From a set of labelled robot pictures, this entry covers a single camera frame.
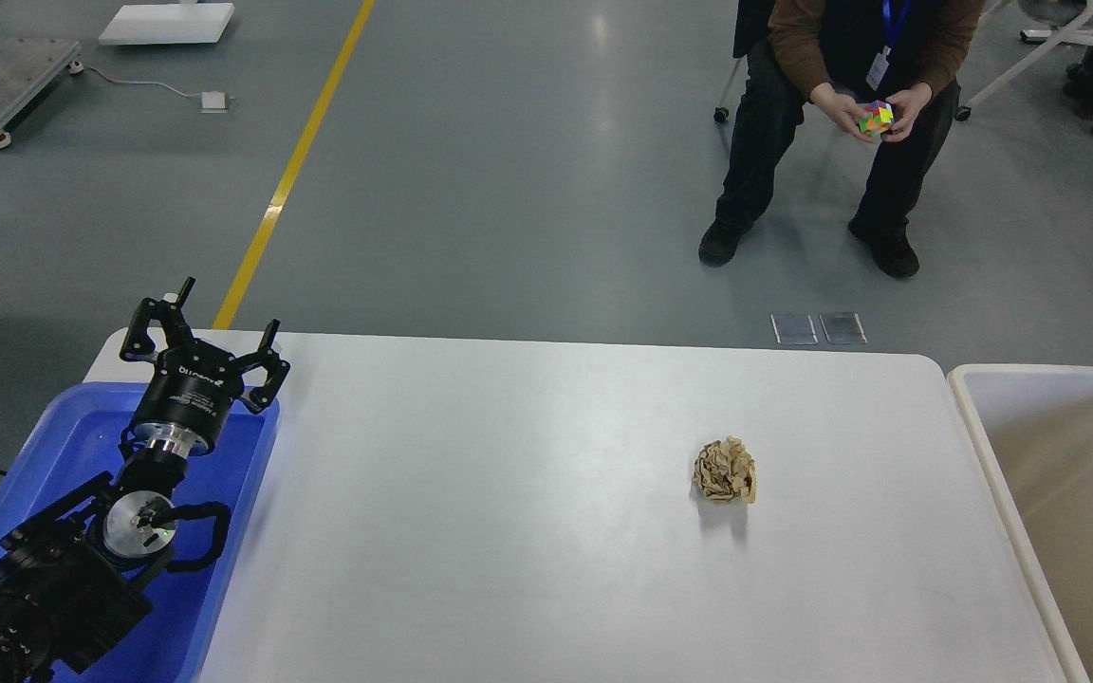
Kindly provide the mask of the person's right hand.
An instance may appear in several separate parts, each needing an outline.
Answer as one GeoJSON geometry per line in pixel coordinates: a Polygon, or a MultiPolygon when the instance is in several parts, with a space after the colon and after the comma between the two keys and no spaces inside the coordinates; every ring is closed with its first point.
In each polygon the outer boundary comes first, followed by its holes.
{"type": "Polygon", "coordinates": [[[859,127],[859,122],[869,117],[866,105],[854,101],[849,95],[842,94],[832,83],[819,83],[808,94],[808,101],[815,104],[816,108],[823,111],[843,133],[868,144],[878,141],[875,136],[863,133],[859,127]]]}

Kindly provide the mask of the person's left hand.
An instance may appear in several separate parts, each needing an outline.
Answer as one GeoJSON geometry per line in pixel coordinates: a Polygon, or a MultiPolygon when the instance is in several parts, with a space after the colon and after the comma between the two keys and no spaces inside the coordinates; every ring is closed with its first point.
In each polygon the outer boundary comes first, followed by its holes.
{"type": "Polygon", "coordinates": [[[885,102],[892,107],[894,119],[892,126],[881,134],[881,141],[900,143],[910,137],[919,114],[932,101],[933,89],[928,83],[915,83],[914,86],[900,90],[885,102]]]}

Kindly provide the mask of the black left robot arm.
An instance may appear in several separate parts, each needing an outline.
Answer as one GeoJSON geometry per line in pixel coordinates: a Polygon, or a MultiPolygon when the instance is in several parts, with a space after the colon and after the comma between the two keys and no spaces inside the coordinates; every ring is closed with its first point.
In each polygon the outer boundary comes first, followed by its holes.
{"type": "Polygon", "coordinates": [[[144,588],[164,574],[208,569],[230,545],[224,502],[175,502],[188,463],[212,454],[230,410],[277,403],[290,364],[266,325],[244,355],[196,337],[183,315],[195,285],[146,298],[119,356],[153,367],[122,428],[120,471],[99,472],[1,537],[0,682],[49,682],[63,662],[83,672],[136,631],[153,605],[144,588]]]}

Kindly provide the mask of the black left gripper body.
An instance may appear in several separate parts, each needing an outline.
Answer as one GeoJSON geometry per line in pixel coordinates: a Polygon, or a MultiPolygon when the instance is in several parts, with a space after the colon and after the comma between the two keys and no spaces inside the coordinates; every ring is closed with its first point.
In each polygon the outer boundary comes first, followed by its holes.
{"type": "Polygon", "coordinates": [[[212,344],[160,351],[155,374],[131,419],[133,437],[172,437],[179,441],[179,455],[213,452],[232,402],[242,395],[242,376],[231,369],[232,361],[230,351],[212,344]]]}

